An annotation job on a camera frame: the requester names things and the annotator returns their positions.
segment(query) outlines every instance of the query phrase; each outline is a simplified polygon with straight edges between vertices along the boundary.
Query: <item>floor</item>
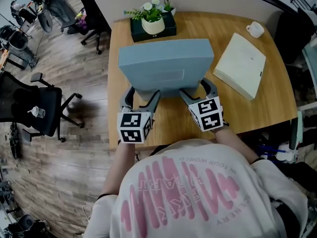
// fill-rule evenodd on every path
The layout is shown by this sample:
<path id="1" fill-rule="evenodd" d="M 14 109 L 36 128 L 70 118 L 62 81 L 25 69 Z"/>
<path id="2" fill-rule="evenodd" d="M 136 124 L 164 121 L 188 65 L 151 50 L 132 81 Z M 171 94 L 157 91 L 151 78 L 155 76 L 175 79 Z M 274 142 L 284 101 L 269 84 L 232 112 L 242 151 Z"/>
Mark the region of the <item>floor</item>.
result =
<path id="1" fill-rule="evenodd" d="M 69 2 L 76 11 L 83 7 L 80 0 Z M 30 83 L 31 75 L 42 72 L 47 82 L 62 89 L 64 99 L 74 92 L 82 94 L 82 100 L 75 99 L 64 113 L 83 121 L 85 127 L 62 121 L 61 136 L 66 142 L 59 142 L 56 136 L 23 141 L 23 158 L 15 161 L 5 140 L 10 123 L 0 123 L 0 155 L 18 166 L 9 170 L 8 178 L 21 208 L 35 218 L 48 220 L 55 236 L 72 238 L 74 233 L 84 231 L 88 222 L 82 206 L 92 206 L 96 201 L 112 162 L 107 126 L 110 39 L 102 33 L 103 52 L 97 55 L 94 39 L 82 46 L 82 35 L 67 35 L 66 31 L 60 35 L 59 25 L 53 22 L 51 33 L 44 33 L 38 21 L 30 33 L 33 38 L 29 47 L 39 59 L 33 71 L 30 67 L 21 71 L 10 64 L 6 70 L 26 84 L 34 84 Z"/>

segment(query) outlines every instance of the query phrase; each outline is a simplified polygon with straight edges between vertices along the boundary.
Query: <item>pink graphic print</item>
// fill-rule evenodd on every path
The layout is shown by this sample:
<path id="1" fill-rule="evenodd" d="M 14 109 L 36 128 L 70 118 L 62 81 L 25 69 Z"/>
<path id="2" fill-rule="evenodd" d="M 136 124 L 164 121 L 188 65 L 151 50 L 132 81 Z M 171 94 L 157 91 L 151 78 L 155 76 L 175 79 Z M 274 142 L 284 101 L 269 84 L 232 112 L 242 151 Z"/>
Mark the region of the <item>pink graphic print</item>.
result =
<path id="1" fill-rule="evenodd" d="M 188 168 L 186 162 L 181 162 L 184 173 L 181 176 L 172 158 L 164 156 L 161 163 L 163 173 L 158 161 L 152 162 L 152 169 L 149 165 L 146 166 L 147 178 L 144 172 L 139 173 L 137 192 L 134 185 L 130 185 L 129 201 L 124 200 L 121 205 L 121 222 L 125 224 L 125 229 L 128 232 L 136 226 L 132 224 L 131 216 L 135 216 L 133 219 L 137 224 L 140 236 L 143 238 L 147 237 L 148 224 L 151 224 L 155 229 L 159 228 L 161 224 L 166 226 L 169 215 L 174 219 L 186 215 L 188 219 L 193 219 L 195 217 L 193 204 L 197 205 L 203 220 L 208 221 L 209 215 L 201 201 L 202 195 L 213 214 L 218 213 L 219 201 L 227 210 L 232 209 L 233 201 L 226 200 L 222 193 L 228 191 L 232 199 L 237 198 L 237 192 L 240 188 L 231 176 L 226 178 L 222 173 L 218 173 L 216 176 L 211 169 L 206 169 L 206 176 L 211 186 L 210 194 L 195 165 L 190 164 Z M 186 177 L 194 202 L 187 194 L 182 177 Z M 199 185 L 202 195 L 199 195 L 194 180 Z M 169 209 L 165 208 L 163 194 Z"/>

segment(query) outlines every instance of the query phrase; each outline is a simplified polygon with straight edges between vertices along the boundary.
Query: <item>light blue box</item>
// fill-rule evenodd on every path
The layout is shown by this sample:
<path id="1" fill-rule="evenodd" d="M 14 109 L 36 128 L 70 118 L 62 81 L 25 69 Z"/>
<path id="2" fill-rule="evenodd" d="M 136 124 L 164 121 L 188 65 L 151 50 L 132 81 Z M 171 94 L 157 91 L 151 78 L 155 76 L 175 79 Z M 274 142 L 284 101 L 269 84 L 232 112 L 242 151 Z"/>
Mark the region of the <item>light blue box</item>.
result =
<path id="1" fill-rule="evenodd" d="M 120 48 L 118 66 L 146 101 L 156 90 L 162 98 L 194 93 L 213 57 L 208 39 L 161 41 Z"/>

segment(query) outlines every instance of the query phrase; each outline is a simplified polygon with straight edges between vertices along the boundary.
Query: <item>potted plant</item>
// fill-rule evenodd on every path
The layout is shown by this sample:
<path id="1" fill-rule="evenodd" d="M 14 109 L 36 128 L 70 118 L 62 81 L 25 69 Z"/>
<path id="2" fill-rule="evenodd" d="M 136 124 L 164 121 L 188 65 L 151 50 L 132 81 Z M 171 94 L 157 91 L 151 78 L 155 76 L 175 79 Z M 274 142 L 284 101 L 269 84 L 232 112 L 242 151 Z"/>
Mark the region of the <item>potted plant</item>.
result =
<path id="1" fill-rule="evenodd" d="M 164 0 L 164 11 L 170 11 L 172 13 L 172 15 L 174 16 L 175 12 L 176 12 L 176 8 L 174 8 L 171 4 L 170 4 L 170 0 Z"/>
<path id="2" fill-rule="evenodd" d="M 132 15 L 132 19 L 141 20 L 142 27 L 148 34 L 158 34 L 165 29 L 162 10 L 159 9 L 159 0 L 146 2 L 141 9 L 124 11 L 124 14 Z"/>

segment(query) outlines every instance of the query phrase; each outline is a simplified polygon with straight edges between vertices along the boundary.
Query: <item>white flower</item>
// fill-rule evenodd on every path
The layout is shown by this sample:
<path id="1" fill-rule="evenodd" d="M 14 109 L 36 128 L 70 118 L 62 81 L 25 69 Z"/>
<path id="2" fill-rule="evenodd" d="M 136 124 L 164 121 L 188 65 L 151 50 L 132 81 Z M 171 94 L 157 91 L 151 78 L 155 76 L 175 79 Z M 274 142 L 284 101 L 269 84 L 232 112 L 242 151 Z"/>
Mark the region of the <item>white flower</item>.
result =
<path id="1" fill-rule="evenodd" d="M 158 5 L 159 4 L 159 0 L 152 0 L 152 3 Z"/>
<path id="2" fill-rule="evenodd" d="M 143 9 L 144 10 L 150 10 L 152 9 L 152 4 L 150 2 L 146 2 L 144 5 L 143 5 Z"/>
<path id="3" fill-rule="evenodd" d="M 163 5 L 159 5 L 159 6 L 158 6 L 158 9 L 159 9 L 160 11 L 164 11 L 164 6 L 163 6 Z"/>

